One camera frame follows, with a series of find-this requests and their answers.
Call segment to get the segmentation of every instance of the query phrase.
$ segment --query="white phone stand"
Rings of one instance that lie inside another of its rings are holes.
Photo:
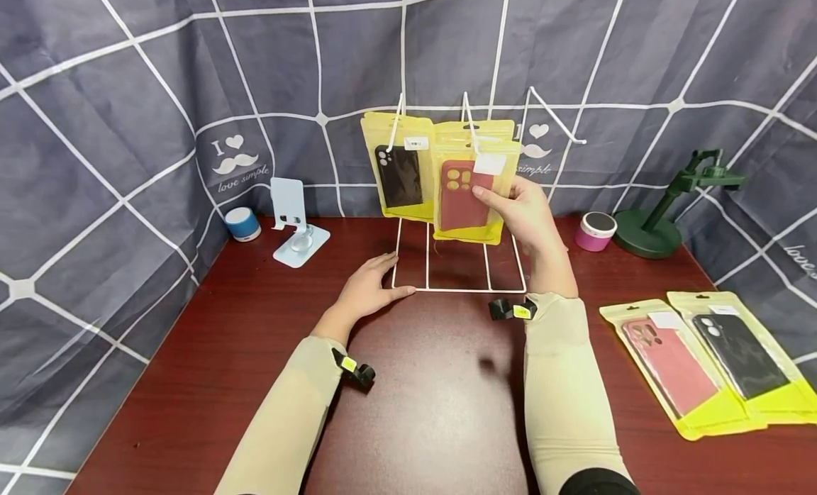
[[[275,210],[275,230],[295,227],[295,233],[272,257],[291,268],[301,268],[329,239],[329,231],[307,224],[304,184],[300,179],[271,178],[269,195]]]

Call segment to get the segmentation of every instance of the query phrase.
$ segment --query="green stand base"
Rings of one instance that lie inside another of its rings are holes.
[[[615,214],[618,228],[613,241],[630,254],[648,259],[670,257],[681,246],[681,233],[673,222],[662,218],[652,231],[644,231],[641,226],[650,216],[649,211],[627,210]]]

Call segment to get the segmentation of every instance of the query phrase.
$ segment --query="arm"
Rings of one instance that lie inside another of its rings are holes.
[[[269,389],[215,495],[298,493],[340,380],[332,349],[345,354],[358,319],[414,293],[413,287],[382,288],[383,275],[396,263],[396,253],[383,254],[349,278]]]
[[[485,189],[474,194],[504,217],[531,257],[528,298],[538,310],[526,322],[525,425],[539,489],[637,494],[618,451],[584,302],[542,189],[517,177],[511,199]],[[590,469],[605,480],[588,479]]]

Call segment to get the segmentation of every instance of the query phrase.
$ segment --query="person's left hand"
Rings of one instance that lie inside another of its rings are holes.
[[[412,295],[417,291],[414,286],[383,289],[383,276],[396,264],[397,252],[378,255],[362,264],[346,281],[333,307],[349,319],[357,321],[380,311],[393,301]]]

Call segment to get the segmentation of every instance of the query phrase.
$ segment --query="pink phone case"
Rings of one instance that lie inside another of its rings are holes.
[[[488,206],[474,197],[474,185],[490,189],[494,177],[474,173],[474,162],[448,160],[440,174],[440,230],[482,227],[488,223]]]
[[[624,323],[622,329],[678,416],[717,394],[717,387],[675,330],[657,328],[651,319]]]

